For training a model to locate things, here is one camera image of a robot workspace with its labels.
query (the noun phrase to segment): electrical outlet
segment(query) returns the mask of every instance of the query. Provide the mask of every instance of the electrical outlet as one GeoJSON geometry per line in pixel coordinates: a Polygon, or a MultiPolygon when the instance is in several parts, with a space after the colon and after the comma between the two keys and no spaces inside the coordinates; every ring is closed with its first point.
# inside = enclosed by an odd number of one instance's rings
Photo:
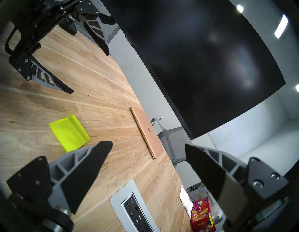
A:
{"type": "Polygon", "coordinates": [[[147,228],[147,226],[144,224],[142,229],[141,229],[141,232],[148,232],[149,229],[147,228]]]}
{"type": "Polygon", "coordinates": [[[124,207],[138,232],[152,232],[152,230],[149,229],[150,226],[145,219],[142,210],[139,208],[134,195],[129,197],[129,199],[125,202],[124,207]]]}

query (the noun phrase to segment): laptop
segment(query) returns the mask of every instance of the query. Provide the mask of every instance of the laptop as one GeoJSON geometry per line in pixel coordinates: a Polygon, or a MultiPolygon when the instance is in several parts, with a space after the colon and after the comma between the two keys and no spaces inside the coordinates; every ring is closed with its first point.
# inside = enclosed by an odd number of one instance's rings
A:
{"type": "Polygon", "coordinates": [[[147,146],[152,153],[153,158],[157,159],[162,152],[164,152],[164,147],[162,146],[158,135],[156,134],[144,110],[140,110],[135,107],[131,107],[130,109],[147,143],[147,146]]]}

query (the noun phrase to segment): wood grain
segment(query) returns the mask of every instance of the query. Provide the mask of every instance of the wood grain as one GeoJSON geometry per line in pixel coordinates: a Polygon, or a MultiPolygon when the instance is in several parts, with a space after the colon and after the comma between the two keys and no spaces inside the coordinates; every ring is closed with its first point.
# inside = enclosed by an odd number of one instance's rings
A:
{"type": "MultiPolygon", "coordinates": [[[[84,146],[101,140],[113,142],[99,175],[76,215],[74,231],[125,231],[109,198],[134,179],[139,192],[161,231],[192,231],[179,193],[181,180],[166,152],[153,159],[130,112],[142,109],[117,63],[79,32],[75,36],[55,27],[41,40],[34,57],[75,90],[73,94],[26,81],[9,64],[0,43],[0,184],[9,195],[6,180],[38,156],[48,162],[64,150],[48,124],[76,115],[91,138],[84,146]]],[[[20,34],[12,38],[13,49],[20,34]]]]}

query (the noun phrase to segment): yellow folder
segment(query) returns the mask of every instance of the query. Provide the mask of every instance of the yellow folder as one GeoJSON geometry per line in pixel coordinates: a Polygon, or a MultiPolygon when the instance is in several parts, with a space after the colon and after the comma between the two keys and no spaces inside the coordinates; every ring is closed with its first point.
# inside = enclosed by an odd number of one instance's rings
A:
{"type": "Polygon", "coordinates": [[[73,151],[90,141],[90,137],[81,126],[75,115],[49,124],[53,134],[65,152],[73,151]]]}

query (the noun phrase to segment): colorful tissue box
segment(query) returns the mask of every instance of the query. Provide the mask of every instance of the colorful tissue box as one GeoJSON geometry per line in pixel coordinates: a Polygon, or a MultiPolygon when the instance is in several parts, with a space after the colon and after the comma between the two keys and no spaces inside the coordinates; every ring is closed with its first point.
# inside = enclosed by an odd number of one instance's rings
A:
{"type": "Polygon", "coordinates": [[[212,220],[212,210],[208,198],[193,202],[190,224],[194,232],[214,232],[216,226],[212,220]]]}

